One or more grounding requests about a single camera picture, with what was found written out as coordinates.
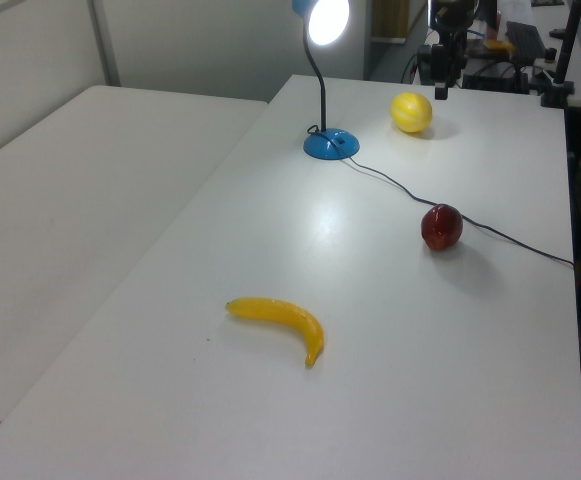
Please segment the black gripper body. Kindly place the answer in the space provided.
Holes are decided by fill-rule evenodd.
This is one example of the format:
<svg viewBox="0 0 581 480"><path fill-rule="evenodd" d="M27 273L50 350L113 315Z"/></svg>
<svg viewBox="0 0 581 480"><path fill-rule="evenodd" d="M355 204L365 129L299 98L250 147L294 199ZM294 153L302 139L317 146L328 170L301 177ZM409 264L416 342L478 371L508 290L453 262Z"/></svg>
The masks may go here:
<svg viewBox="0 0 581 480"><path fill-rule="evenodd" d="M454 86L464 68L466 32L441 32L431 46L430 76L436 85Z"/></svg>

